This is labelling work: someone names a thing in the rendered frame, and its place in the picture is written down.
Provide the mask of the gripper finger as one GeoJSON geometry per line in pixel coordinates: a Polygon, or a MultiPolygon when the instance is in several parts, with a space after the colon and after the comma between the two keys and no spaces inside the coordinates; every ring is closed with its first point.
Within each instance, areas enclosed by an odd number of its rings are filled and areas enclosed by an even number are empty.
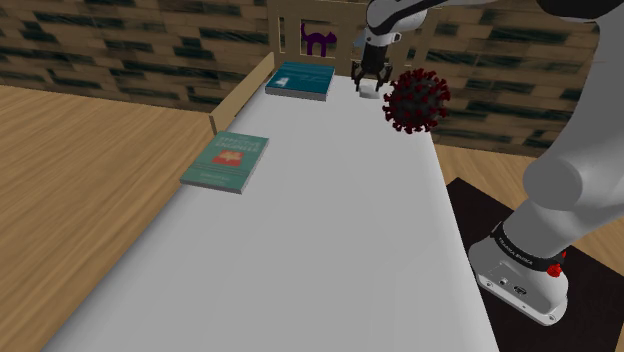
{"type": "Polygon", "coordinates": [[[380,69],[376,73],[377,83],[375,90],[378,91],[384,84],[386,84],[390,80],[390,76],[392,74],[393,67],[388,64],[385,65],[382,69],[380,69]]]}
{"type": "Polygon", "coordinates": [[[352,61],[351,62],[351,79],[355,84],[355,90],[358,91],[360,87],[360,82],[366,71],[361,67],[359,62],[352,61]]]}

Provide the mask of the dark red spiky ball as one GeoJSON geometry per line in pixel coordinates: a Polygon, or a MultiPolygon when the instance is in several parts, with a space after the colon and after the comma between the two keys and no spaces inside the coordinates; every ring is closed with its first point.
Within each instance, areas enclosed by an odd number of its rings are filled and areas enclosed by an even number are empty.
{"type": "Polygon", "coordinates": [[[435,71],[406,71],[390,85],[393,90],[383,96],[382,110],[397,132],[430,132],[447,116],[444,103],[451,99],[451,92],[435,71]]]}

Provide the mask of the purple cat figure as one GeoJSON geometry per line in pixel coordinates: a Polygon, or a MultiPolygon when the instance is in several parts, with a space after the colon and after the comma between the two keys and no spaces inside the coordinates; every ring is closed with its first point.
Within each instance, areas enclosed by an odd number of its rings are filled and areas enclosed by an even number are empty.
{"type": "Polygon", "coordinates": [[[313,54],[313,48],[318,44],[320,46],[320,56],[325,57],[327,55],[328,45],[337,42],[337,36],[333,32],[329,32],[326,35],[319,32],[308,34],[304,23],[300,24],[300,34],[301,39],[306,42],[306,54],[309,56],[313,54]]]}

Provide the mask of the dark teal book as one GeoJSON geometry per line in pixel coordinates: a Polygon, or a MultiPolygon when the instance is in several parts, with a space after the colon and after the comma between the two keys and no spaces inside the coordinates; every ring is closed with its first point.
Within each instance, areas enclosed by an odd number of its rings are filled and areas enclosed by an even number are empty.
{"type": "Polygon", "coordinates": [[[333,66],[284,62],[265,85],[265,93],[325,101],[334,73],[333,66]]]}

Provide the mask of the green book with red picture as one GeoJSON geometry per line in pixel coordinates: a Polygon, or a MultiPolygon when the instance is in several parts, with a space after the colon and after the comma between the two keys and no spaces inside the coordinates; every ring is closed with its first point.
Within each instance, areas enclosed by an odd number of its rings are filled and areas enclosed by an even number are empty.
{"type": "Polygon", "coordinates": [[[180,183],[241,194],[268,143],[264,137],[218,132],[180,177],[180,183]]]}

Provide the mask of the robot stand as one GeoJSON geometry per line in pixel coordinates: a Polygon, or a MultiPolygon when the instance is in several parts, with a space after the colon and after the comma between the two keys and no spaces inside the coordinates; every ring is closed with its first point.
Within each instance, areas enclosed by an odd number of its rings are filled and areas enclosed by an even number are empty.
{"type": "MultiPolygon", "coordinates": [[[[512,213],[460,178],[447,191],[466,248],[512,213]]],[[[500,352],[616,352],[624,324],[624,276],[574,246],[567,248],[563,272],[569,281],[568,307],[552,326],[480,290],[500,352]]]]}

